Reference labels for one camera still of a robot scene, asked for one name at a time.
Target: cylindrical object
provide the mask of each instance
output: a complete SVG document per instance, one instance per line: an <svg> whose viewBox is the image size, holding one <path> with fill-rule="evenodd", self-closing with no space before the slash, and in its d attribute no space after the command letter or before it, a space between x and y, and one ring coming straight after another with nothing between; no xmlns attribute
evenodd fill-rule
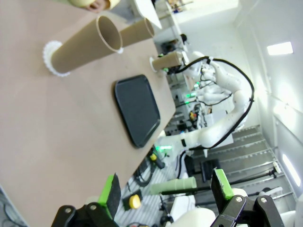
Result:
<svg viewBox="0 0 303 227"><path fill-rule="evenodd" d="M153 68L158 71L163 68L170 68L181 65L183 55L178 51L174 51L160 57L152 62Z"/></svg>
<svg viewBox="0 0 303 227"><path fill-rule="evenodd" d="M123 47L153 38L155 35L151 22L146 18L123 29L120 33L123 40Z"/></svg>
<svg viewBox="0 0 303 227"><path fill-rule="evenodd" d="M100 16L67 40L52 55L52 66L66 73L96 59L118 52L122 38L114 23Z"/></svg>
<svg viewBox="0 0 303 227"><path fill-rule="evenodd" d="M189 188L196 188L197 183L195 177L189 177L186 179L174 179L164 183L152 184L150 191L152 195L159 194L161 192L173 191L173 190L182 190Z"/></svg>

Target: brown table surface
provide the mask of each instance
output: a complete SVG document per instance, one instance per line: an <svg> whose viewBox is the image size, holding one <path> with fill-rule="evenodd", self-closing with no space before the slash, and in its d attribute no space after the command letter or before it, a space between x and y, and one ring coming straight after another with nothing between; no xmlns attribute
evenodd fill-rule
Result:
<svg viewBox="0 0 303 227"><path fill-rule="evenodd" d="M150 68L152 39L65 78L46 69L43 46L64 42L95 17L51 1L0 1L0 184L31 227L50 226L60 206L80 208L100 195L114 172L123 187L175 112L166 78ZM139 74L148 78L161 117L140 149L113 95L115 81Z"/></svg>

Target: yellow button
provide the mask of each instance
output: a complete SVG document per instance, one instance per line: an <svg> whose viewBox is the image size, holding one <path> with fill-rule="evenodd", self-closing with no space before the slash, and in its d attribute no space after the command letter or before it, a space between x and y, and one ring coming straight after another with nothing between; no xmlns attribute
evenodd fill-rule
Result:
<svg viewBox="0 0 303 227"><path fill-rule="evenodd" d="M157 156L155 154L152 154L150 156L150 158L151 158L152 161L156 161L157 160Z"/></svg>
<svg viewBox="0 0 303 227"><path fill-rule="evenodd" d="M141 206L141 201L138 195L133 195L129 198L129 206L132 209L138 209Z"/></svg>

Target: black cable bundle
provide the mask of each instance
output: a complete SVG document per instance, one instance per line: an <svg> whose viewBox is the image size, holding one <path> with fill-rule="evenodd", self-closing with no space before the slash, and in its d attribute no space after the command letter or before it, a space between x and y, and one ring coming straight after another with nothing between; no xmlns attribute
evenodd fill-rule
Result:
<svg viewBox="0 0 303 227"><path fill-rule="evenodd" d="M138 168L135 173L134 173L134 181L140 186L140 187L146 187L152 180L152 175L153 175L153 172L155 171L155 165L154 163L152 163L151 161L147 161L151 164L151 173L148 177L147 180L143 179L142 177L142 173L140 171L140 168Z"/></svg>

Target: hand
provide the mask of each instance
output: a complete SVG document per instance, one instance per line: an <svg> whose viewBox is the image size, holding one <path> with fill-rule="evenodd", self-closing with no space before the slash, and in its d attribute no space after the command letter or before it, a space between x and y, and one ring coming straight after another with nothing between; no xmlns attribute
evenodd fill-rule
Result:
<svg viewBox="0 0 303 227"><path fill-rule="evenodd" d="M103 10L106 10L110 7L110 1L109 0L95 0L93 3L91 3L88 6L85 6L84 8L94 12L99 13Z"/></svg>

